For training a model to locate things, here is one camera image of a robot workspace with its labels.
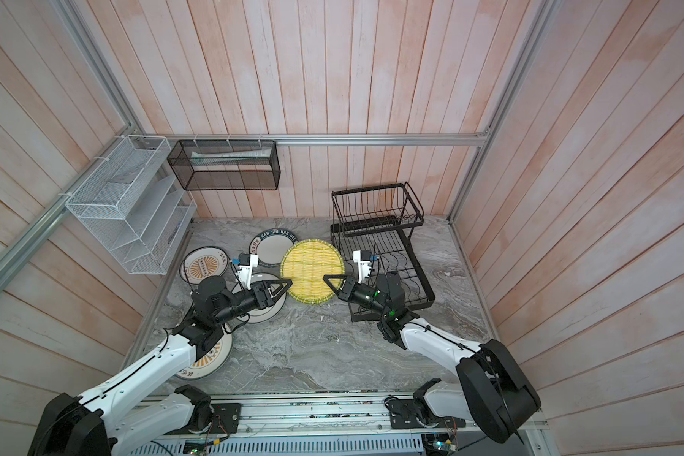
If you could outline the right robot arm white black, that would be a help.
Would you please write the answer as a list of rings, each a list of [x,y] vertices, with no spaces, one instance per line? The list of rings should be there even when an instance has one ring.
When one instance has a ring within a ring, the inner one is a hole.
[[[474,422],[494,442],[503,444],[541,407],[542,401],[505,345],[465,340],[439,329],[405,305],[393,273],[376,285],[351,275],[325,275],[325,284],[342,301],[371,311],[387,342],[418,353],[455,374],[453,383],[433,379],[416,391],[426,412]]]

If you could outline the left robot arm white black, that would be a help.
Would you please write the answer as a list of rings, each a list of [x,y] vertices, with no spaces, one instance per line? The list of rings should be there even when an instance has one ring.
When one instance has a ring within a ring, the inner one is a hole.
[[[208,394],[179,387],[158,404],[138,408],[169,378],[200,361],[226,334],[228,322],[271,308],[290,279],[257,281],[232,293],[223,277],[209,277],[191,293],[184,319],[150,353],[77,396],[62,393],[43,411],[31,455],[123,455],[176,429],[206,434],[215,412]]]

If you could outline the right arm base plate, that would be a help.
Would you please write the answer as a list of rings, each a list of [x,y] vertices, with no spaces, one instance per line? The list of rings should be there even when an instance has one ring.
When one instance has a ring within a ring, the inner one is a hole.
[[[389,412],[389,423],[393,429],[451,429],[455,431],[467,426],[464,419],[434,415],[422,401],[416,399],[388,396],[384,399],[383,405]]]

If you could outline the yellow woven round plate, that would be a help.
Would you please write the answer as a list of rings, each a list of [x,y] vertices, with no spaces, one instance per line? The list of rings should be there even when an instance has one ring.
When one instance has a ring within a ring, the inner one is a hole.
[[[322,239],[297,242],[284,256],[280,275],[293,283],[289,295],[299,303],[320,305],[332,299],[333,290],[324,282],[326,275],[345,274],[345,264],[338,250]]]

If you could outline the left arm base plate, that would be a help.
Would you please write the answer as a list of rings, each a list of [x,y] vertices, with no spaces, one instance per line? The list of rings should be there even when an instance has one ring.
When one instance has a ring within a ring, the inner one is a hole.
[[[211,405],[210,434],[235,434],[241,419],[241,403],[214,403]]]

